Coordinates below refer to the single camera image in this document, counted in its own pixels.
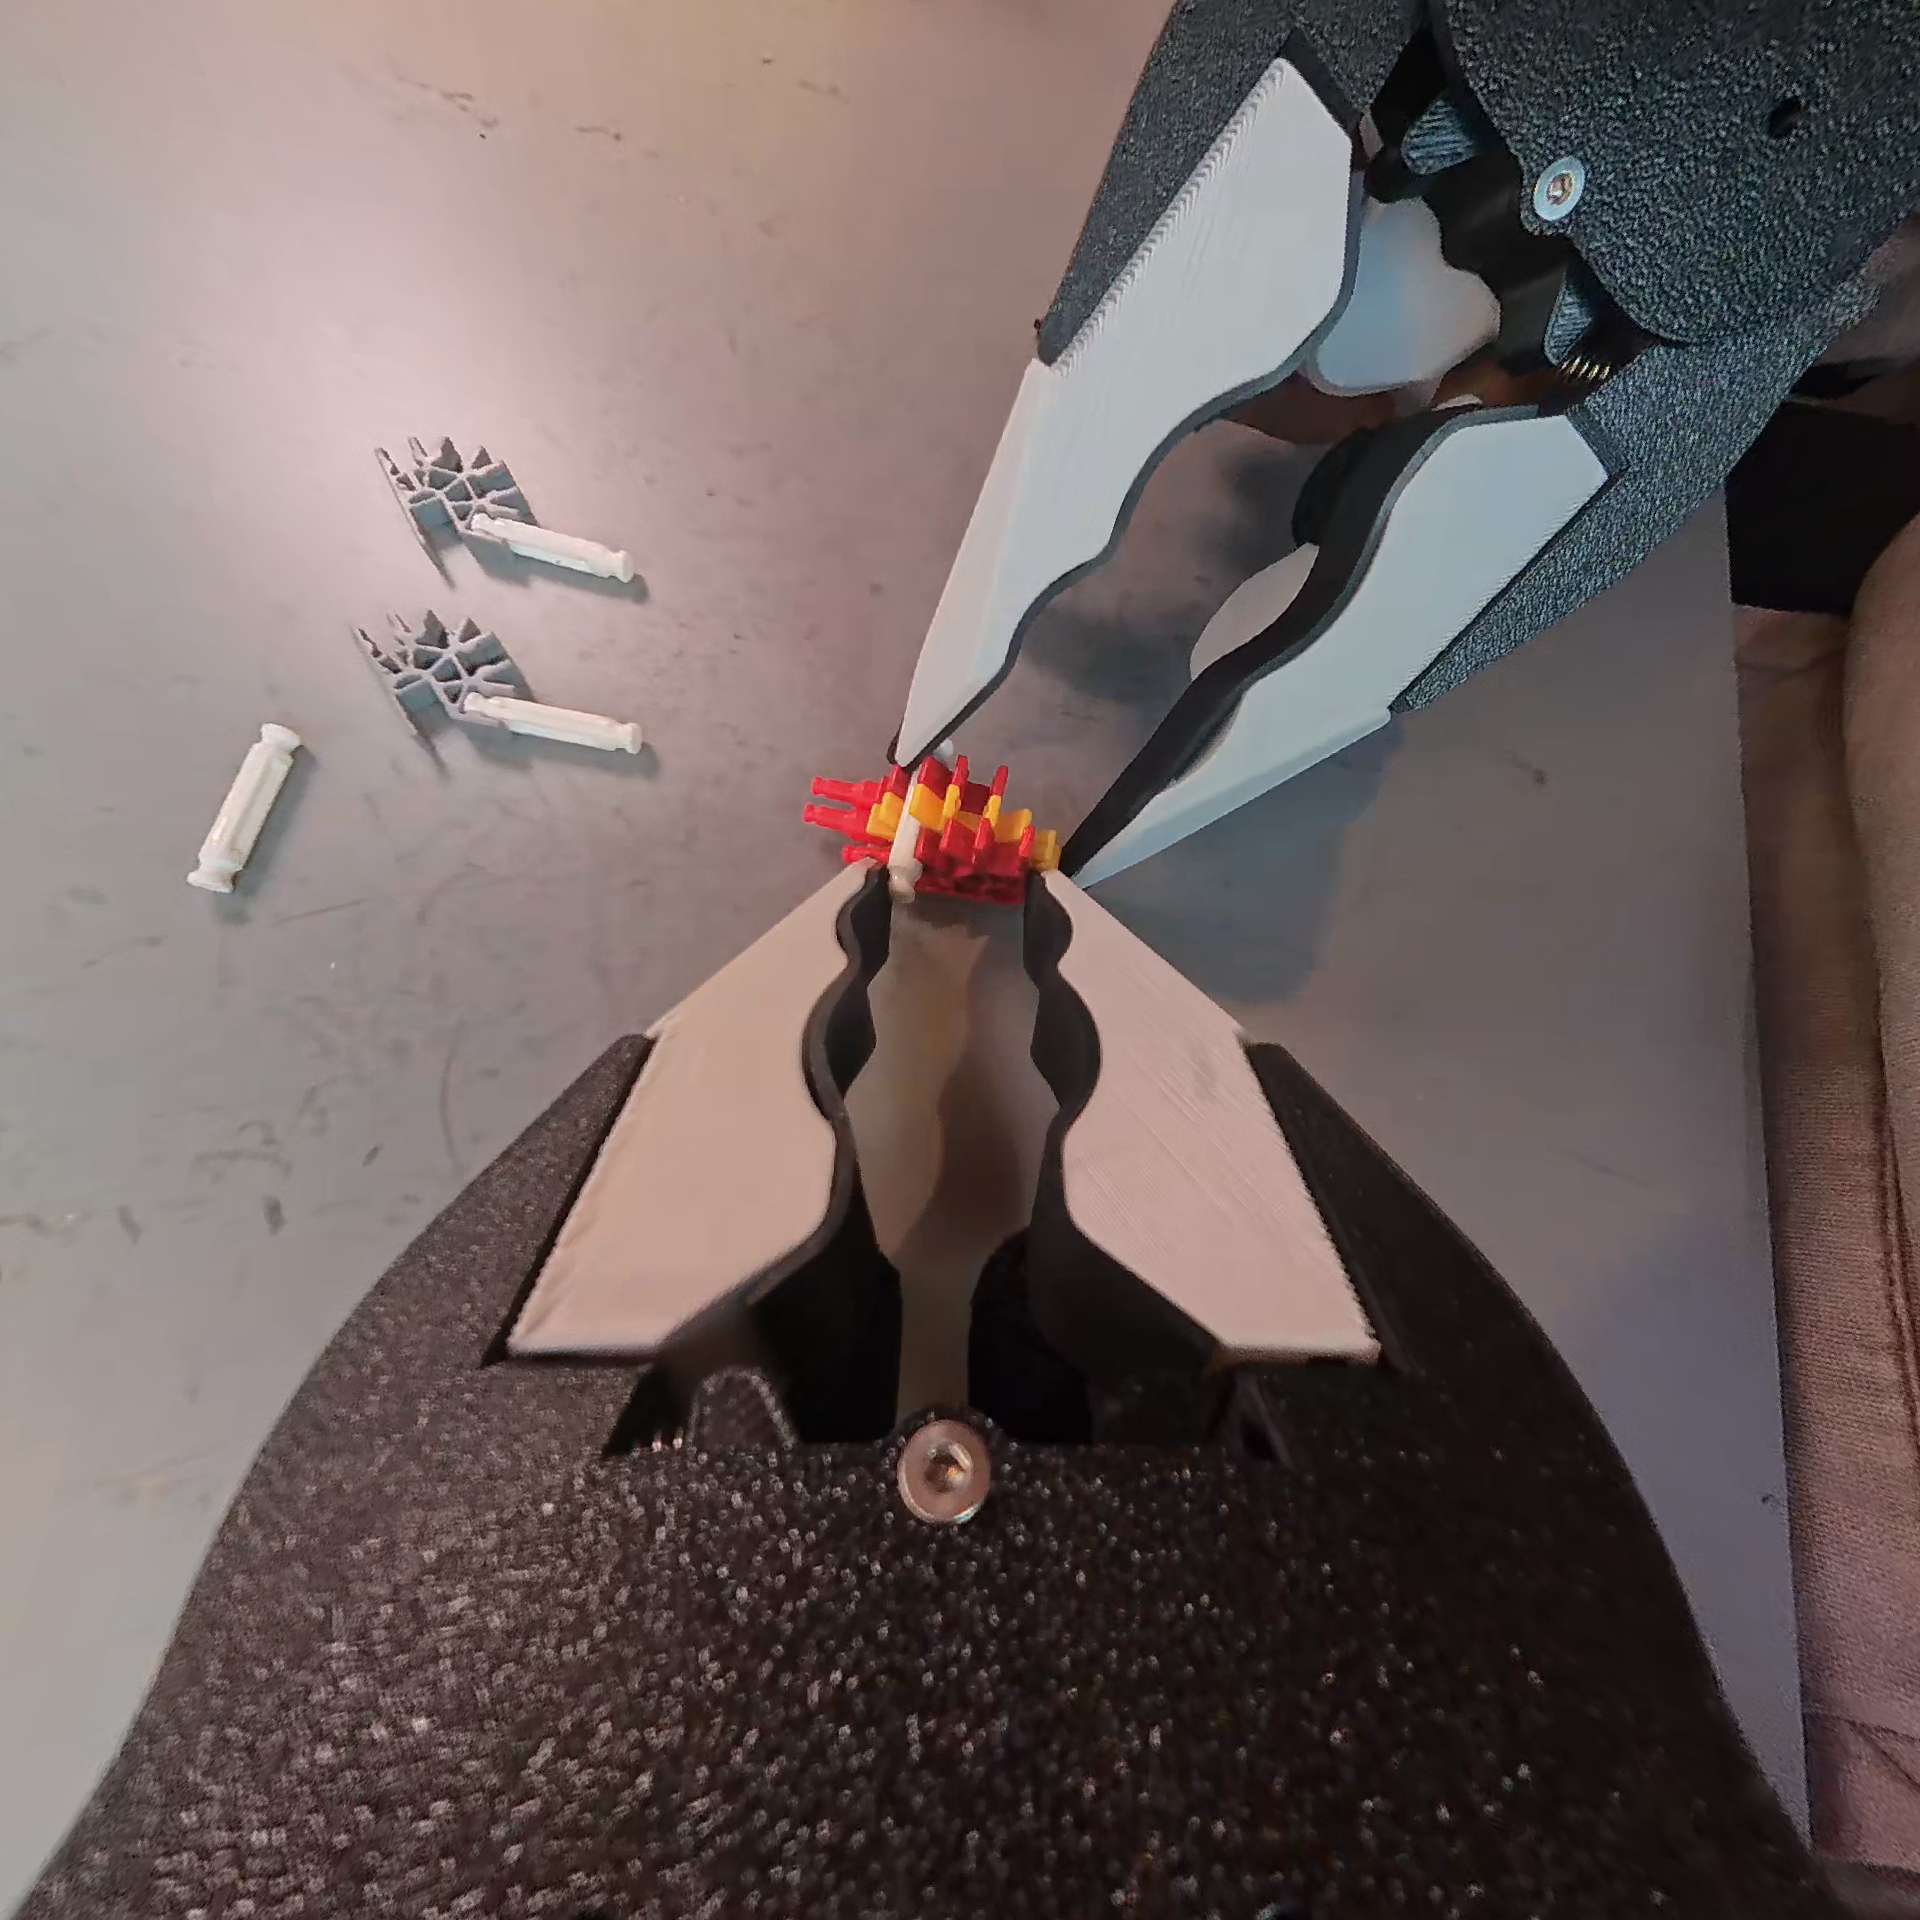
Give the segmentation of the yellow toy connector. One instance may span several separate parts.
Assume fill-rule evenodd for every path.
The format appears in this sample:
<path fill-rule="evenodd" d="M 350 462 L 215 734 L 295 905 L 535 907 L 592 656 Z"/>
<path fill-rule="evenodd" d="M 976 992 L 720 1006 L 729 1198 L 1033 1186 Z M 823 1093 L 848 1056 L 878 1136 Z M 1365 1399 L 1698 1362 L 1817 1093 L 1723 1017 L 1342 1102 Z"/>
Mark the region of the yellow toy connector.
<path fill-rule="evenodd" d="M 944 793 L 914 786 L 912 793 L 880 789 L 869 809 L 862 834 L 882 855 L 889 853 L 903 809 L 910 809 L 919 832 L 917 859 L 933 873 L 937 862 L 969 873 L 1013 875 L 1054 871 L 1061 864 L 1061 837 L 1038 830 L 1029 809 L 1003 809 L 987 786 L 967 782 L 962 807 L 946 807 Z"/>

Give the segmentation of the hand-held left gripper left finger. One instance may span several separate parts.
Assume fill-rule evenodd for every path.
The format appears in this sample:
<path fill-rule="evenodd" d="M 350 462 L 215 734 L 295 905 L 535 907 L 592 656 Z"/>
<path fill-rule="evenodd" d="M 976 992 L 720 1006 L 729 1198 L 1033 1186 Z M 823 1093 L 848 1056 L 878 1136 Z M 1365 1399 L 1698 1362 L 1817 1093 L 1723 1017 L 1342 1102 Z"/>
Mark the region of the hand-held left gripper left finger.
<path fill-rule="evenodd" d="M 507 1328 L 519 1360 L 640 1360 L 617 1442 L 695 1433 L 704 1381 L 757 1374 L 779 1431 L 896 1417 L 901 1280 L 846 1090 L 873 1054 L 882 869 L 843 869 L 645 1035 L 638 1079 Z"/>

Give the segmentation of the short white toy rod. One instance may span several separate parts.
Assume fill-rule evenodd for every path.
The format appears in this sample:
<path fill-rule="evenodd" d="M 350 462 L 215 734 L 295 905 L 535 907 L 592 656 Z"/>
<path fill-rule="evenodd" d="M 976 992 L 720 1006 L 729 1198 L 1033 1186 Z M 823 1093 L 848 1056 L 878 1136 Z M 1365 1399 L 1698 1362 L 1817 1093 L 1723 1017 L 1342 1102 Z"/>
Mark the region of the short white toy rod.
<path fill-rule="evenodd" d="M 523 560 L 558 569 L 581 571 L 597 581 L 629 585 L 638 569 L 633 555 L 578 535 L 565 535 L 526 519 L 503 519 L 491 512 L 473 512 L 464 526 L 471 544 L 494 544 Z"/>
<path fill-rule="evenodd" d="M 597 711 L 539 704 L 512 695 L 469 690 L 459 718 L 487 729 L 505 729 L 592 752 L 640 754 L 642 736 L 635 722 L 619 722 Z"/>
<path fill-rule="evenodd" d="M 958 752 L 955 752 L 955 745 L 953 745 L 951 736 L 939 741 L 939 745 L 933 750 L 933 754 L 910 777 L 910 784 L 907 784 L 903 802 L 901 802 L 898 827 L 896 827 L 896 837 L 894 837 L 891 853 L 889 853 L 889 859 L 887 859 L 887 880 L 889 880 L 891 898 L 898 905 L 912 905 L 912 901 L 919 891 L 921 875 L 923 875 L 923 862 L 921 862 L 921 832 L 923 832 L 923 827 L 921 827 L 921 818 L 917 814 L 917 807 L 921 805 L 923 766 L 933 763 L 933 761 L 937 761 L 942 768 L 946 768 L 946 773 L 953 770 L 953 766 L 958 761 Z"/>
<path fill-rule="evenodd" d="M 233 889 L 254 855 L 302 745 L 299 734 L 290 727 L 261 727 L 201 841 L 197 866 L 185 878 L 190 887 L 222 896 Z"/>

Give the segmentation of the person's beige sweater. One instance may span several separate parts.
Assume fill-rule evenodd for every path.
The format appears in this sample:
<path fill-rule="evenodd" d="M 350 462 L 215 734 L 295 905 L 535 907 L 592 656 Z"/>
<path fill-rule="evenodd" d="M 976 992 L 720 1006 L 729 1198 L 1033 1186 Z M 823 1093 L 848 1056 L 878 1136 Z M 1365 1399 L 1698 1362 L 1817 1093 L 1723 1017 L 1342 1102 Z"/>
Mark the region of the person's beige sweater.
<path fill-rule="evenodd" d="M 1737 629 L 1815 1847 L 1915 1909 L 1918 528 Z"/>

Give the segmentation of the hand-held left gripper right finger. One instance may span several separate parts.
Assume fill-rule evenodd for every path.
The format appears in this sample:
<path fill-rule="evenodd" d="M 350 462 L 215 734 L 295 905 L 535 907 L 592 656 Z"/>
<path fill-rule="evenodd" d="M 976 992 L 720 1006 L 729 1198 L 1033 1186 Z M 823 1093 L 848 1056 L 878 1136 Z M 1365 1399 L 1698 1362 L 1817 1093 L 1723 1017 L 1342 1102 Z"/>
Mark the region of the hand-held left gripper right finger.
<path fill-rule="evenodd" d="M 1026 1442 L 1207 1442 L 1241 1376 L 1381 1342 L 1232 1015 L 1058 873 L 1024 898 L 1058 1102 L 971 1307 L 971 1401 Z"/>

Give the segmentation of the grey toy connector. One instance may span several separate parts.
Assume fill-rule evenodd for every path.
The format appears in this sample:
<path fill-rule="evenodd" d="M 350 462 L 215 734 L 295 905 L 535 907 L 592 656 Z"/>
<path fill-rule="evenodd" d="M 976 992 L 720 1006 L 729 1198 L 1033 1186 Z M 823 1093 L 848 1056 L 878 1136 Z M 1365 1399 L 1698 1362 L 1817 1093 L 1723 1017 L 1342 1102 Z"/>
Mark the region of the grey toy connector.
<path fill-rule="evenodd" d="M 427 738 L 430 725 L 441 718 L 462 720 L 469 695 L 535 697 L 507 649 L 471 617 L 450 629 L 432 610 L 418 619 L 391 615 L 389 638 L 368 629 L 352 635 L 418 738 Z"/>
<path fill-rule="evenodd" d="M 414 539 L 437 567 L 446 539 L 469 539 L 473 514 L 537 523 L 512 469 L 496 462 L 487 448 L 478 448 L 471 457 L 462 455 L 450 439 L 443 439 L 437 450 L 409 439 L 407 448 L 407 464 L 398 462 L 386 448 L 375 448 L 375 462 L 398 498 Z"/>

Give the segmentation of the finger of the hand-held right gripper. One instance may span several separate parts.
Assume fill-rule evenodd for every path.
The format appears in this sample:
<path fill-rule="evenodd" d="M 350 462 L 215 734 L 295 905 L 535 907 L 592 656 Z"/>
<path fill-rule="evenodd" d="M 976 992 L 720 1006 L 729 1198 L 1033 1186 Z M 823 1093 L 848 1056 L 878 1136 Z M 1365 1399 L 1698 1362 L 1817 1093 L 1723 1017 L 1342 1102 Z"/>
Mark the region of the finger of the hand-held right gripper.
<path fill-rule="evenodd" d="M 1278 384 L 1349 277 L 1353 139 L 1273 62 L 1054 363 L 1026 366 L 923 638 L 896 757 L 935 750 L 1168 443 Z"/>
<path fill-rule="evenodd" d="M 1067 873 L 1118 875 L 1378 731 L 1605 480 L 1570 414 L 1529 407 L 1419 416 L 1367 441 L 1303 585 L 1191 681 L 1072 832 Z"/>

